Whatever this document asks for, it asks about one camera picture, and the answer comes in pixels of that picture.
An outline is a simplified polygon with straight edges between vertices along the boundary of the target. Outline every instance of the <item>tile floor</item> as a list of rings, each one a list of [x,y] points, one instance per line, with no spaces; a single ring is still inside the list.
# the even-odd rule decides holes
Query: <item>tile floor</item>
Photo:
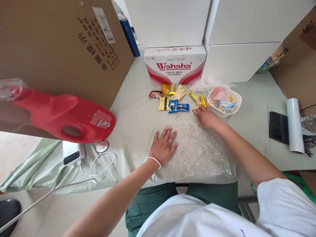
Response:
[[[32,151],[40,138],[28,138],[25,135],[0,132],[0,182]],[[9,143],[16,142],[21,147],[19,152],[12,153]],[[51,195],[38,206],[29,211],[19,222],[11,237],[59,237],[105,192],[109,189],[101,189],[87,193],[69,195]],[[186,188],[177,188],[179,193],[185,193]],[[16,198],[25,209],[40,197],[45,195],[48,189],[22,191],[0,195],[0,201],[8,198]],[[250,181],[245,175],[239,179],[239,196],[252,195]],[[258,204],[252,204],[251,210],[255,218],[258,217]],[[127,236],[124,217],[113,230],[111,237]]]

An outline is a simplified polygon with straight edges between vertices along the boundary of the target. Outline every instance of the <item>green pants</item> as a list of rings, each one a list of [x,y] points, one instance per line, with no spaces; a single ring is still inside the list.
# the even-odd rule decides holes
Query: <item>green pants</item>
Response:
[[[128,237],[135,237],[147,218],[161,204],[177,194],[175,183],[141,189],[125,214]],[[214,203],[241,214],[238,206],[238,182],[232,184],[191,183],[186,194],[194,196],[206,204]]]

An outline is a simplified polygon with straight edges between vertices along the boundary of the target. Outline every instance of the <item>red plastic bottle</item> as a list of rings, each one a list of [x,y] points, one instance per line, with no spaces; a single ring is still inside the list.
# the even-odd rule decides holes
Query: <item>red plastic bottle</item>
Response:
[[[52,96],[28,88],[20,79],[0,80],[0,100],[31,112],[31,122],[62,140],[74,143],[94,143],[105,140],[112,132],[116,119],[102,106],[74,95]],[[63,131],[74,127],[80,136]]]

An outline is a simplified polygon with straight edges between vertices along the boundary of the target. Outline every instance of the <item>plastic bag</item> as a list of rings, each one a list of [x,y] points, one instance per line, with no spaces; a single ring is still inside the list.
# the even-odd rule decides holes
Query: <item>plastic bag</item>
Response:
[[[194,92],[207,92],[209,93],[214,87],[225,87],[230,89],[233,85],[232,83],[224,83],[220,80],[216,80],[209,76],[207,78],[201,78],[197,80],[190,86],[190,90]]]
[[[161,168],[162,171],[165,167],[172,172],[168,177],[169,182],[189,176],[202,176],[205,182],[208,177],[232,176],[232,166],[227,159],[231,158],[231,153],[217,133],[204,131],[199,123],[191,121],[172,121],[169,126],[172,132],[177,131],[173,143],[179,144],[172,159]]]

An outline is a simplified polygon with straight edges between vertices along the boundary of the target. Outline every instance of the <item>wahaha logo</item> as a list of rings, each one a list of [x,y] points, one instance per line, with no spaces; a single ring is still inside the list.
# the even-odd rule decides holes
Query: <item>wahaha logo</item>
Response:
[[[157,63],[157,66],[159,68],[160,71],[170,71],[170,70],[191,70],[191,65],[185,65],[185,64],[181,64],[181,65],[167,65],[166,63]]]

